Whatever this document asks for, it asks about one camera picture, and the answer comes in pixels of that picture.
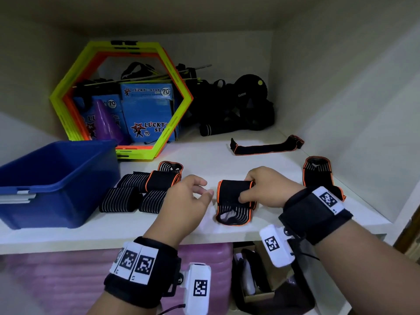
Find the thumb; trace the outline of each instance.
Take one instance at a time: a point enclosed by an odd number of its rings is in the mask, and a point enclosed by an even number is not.
[[[249,190],[242,191],[241,194],[239,195],[238,201],[240,203],[258,201],[258,191],[259,191],[259,188],[257,185],[253,186]]]
[[[209,190],[206,190],[206,192],[203,193],[201,197],[198,198],[197,200],[203,204],[205,209],[207,209],[211,200],[213,199],[213,195],[214,195],[214,190],[209,189]]]

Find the person's right hand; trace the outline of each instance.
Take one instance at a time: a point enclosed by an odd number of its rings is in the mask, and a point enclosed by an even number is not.
[[[305,188],[267,167],[252,169],[248,172],[245,180],[254,180],[255,186],[241,192],[239,202],[256,201],[272,208],[282,208],[292,195]]]

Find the forearm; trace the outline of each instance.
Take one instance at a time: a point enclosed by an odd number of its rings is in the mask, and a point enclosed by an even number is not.
[[[103,292],[86,315],[156,315],[156,308],[137,307]]]
[[[420,266],[350,220],[315,246],[328,274],[360,314],[418,314]]]

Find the hexagonal agility ring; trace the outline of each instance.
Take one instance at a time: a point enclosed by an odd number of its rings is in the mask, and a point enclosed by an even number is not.
[[[89,79],[109,56],[159,58],[183,97],[180,106],[154,146],[118,146],[116,148],[117,156],[120,159],[154,159],[162,151],[193,99],[184,80],[159,43],[137,41],[89,42],[52,92],[50,96],[52,105],[70,140],[90,140],[91,137],[83,118],[73,103],[73,86],[82,80]]]

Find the black wristband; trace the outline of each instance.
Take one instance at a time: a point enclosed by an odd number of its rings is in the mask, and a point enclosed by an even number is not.
[[[293,195],[278,218],[295,237],[306,238],[315,245],[352,216],[331,192],[324,187],[312,187]]]
[[[142,249],[131,267],[129,279],[120,277],[116,272],[111,272],[104,281],[105,291],[132,305],[147,309],[155,308],[159,305],[162,296],[170,296],[167,295],[167,292],[178,279],[181,259],[178,258],[176,249],[158,241],[140,236],[134,240],[134,243],[157,249],[157,255],[155,257],[144,256]],[[121,266],[123,257],[120,258],[119,255],[118,259],[119,266]],[[132,281],[135,276],[150,277],[147,284],[142,284]],[[175,288],[176,284],[172,289],[173,294],[175,294]]]

